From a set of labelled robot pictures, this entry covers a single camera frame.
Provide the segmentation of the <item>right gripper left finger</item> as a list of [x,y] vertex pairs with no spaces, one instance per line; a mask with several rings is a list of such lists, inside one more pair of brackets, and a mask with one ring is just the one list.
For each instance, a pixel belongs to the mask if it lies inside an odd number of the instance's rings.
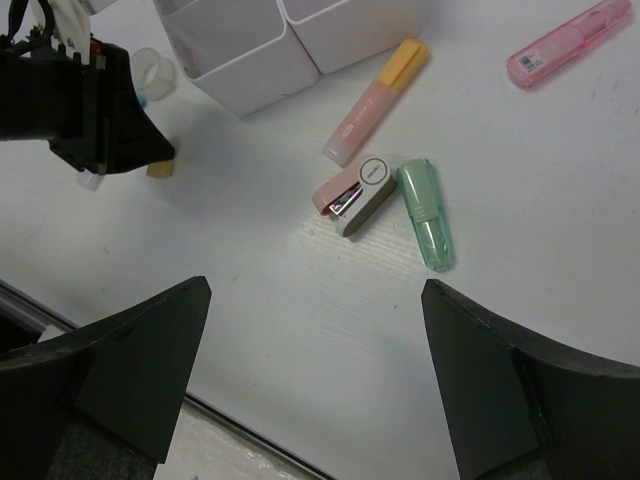
[[150,479],[168,455],[210,287],[185,280],[1,356],[5,479]]

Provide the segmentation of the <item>pink mini stapler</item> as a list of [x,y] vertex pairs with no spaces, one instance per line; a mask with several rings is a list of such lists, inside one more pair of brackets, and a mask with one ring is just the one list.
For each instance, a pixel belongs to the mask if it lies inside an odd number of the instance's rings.
[[312,195],[322,216],[335,219],[342,238],[355,234],[396,189],[394,169],[380,156],[353,160]]

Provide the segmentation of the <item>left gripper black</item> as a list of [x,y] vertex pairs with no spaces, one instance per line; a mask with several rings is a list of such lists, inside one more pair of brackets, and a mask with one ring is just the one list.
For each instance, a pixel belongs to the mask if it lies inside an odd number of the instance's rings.
[[92,43],[87,65],[50,45],[31,57],[2,52],[1,138],[45,140],[74,169],[100,175],[175,156],[138,101],[128,52],[104,42]]

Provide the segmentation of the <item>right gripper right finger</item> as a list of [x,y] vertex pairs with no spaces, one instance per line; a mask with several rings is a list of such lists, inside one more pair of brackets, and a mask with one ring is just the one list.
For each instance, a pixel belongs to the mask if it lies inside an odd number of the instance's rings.
[[638,367],[552,340],[436,279],[421,302],[461,478],[638,478]]

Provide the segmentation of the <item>tan eraser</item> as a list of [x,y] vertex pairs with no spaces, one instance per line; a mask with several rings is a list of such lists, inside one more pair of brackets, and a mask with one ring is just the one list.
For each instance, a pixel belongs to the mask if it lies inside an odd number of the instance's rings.
[[146,168],[146,175],[155,179],[170,178],[174,173],[174,160],[152,163]]

